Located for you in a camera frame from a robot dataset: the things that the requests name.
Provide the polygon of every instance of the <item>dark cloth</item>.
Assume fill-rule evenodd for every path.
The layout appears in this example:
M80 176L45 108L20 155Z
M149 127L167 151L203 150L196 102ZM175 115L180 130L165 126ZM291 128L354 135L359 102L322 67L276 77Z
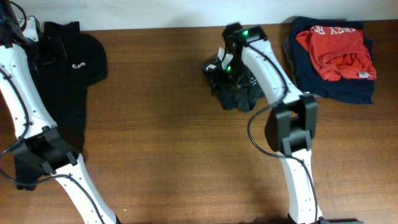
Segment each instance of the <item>dark cloth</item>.
M308 52L295 40L301 31L309 30L311 27L345 27L358 30L364 29L363 22L326 21L298 17L292 23L289 35L291 57L294 65L294 77L297 87L306 92L314 93L324 98L332 98L345 103L371 104L374 91L372 80L347 80L340 79L337 82L329 82L322 79L311 63ZM365 46L372 57L373 42L365 39Z
M32 79L43 104L58 127L76 130L84 141L87 86L107 77L105 50L94 37L80 34L79 22L46 22L38 46L39 73ZM16 159L16 174L20 182L33 182L44 173Z
M216 68L207 70L210 64ZM202 71L209 81L212 94L217 96L224 110L239 109L248 113L254 109L258 99L264 97L264 92L245 65L241 64L236 69L229 75L222 69L219 60L210 60Z

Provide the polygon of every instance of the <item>wood grain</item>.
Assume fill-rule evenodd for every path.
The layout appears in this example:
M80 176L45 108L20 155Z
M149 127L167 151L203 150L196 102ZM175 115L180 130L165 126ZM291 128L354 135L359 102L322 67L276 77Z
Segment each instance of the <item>wood grain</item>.
M282 166L246 134L250 114L224 111L201 73L223 45L222 27L95 31L109 77L88 91L88 172L123 223L239 223L284 218ZM290 73L282 41L290 25L264 26ZM367 22L378 71L373 105L319 99L313 175L324 217L398 220L398 21ZM266 104L262 100L257 110ZM267 116L253 127L266 147ZM15 141L0 103L0 148ZM1 161L14 173L11 156ZM1 223L83 223L56 182L33 192L0 179Z

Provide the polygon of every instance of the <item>dark blue garment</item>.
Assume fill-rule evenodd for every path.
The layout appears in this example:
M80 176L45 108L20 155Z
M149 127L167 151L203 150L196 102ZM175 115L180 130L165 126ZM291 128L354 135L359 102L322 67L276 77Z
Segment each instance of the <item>dark blue garment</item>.
M289 35L290 52L293 58L294 76L297 87L302 91L309 91L324 98L331 98L345 103L372 104L374 81L347 80L341 78L337 82L325 81L312 66L309 53L295 40L301 31L309 30L312 26L345 27L357 30L364 29L363 22L327 21L298 17L292 23ZM373 42L364 41L372 57Z

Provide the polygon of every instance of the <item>robotic hand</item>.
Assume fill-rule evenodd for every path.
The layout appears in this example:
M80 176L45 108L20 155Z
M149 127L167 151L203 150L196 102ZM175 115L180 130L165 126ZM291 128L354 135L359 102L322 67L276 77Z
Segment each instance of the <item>robotic hand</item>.
M243 29L238 23L223 32L226 49L218 52L218 63L225 73L247 66L255 76L269 102L248 123L248 134L254 146L267 156L280 159L289 190L289 220L291 224L326 224L318 206L311 173L312 139L315 137L318 104L313 96L304 95L289 80L278 63L266 34L261 27ZM210 64L207 72L220 69ZM260 114L272 110L265 135L271 154L260 148L251 136L251 123ZM360 224L363 222L339 222Z
M120 223L86 171L80 138L70 130L57 127L37 93L30 75L35 72L37 21L23 14L25 18L21 28L10 2L0 0L0 90L13 117L18 138L15 144L0 154L0 158L11 152L32 169L43 170L52 177L24 184L1 169L0 174L23 186L56 179L85 223Z

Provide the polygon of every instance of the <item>red folded garment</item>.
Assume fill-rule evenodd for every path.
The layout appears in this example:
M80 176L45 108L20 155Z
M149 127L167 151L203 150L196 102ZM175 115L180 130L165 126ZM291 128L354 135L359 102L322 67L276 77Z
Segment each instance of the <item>red folded garment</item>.
M363 32L353 28L313 26L296 36L324 80L376 79Z

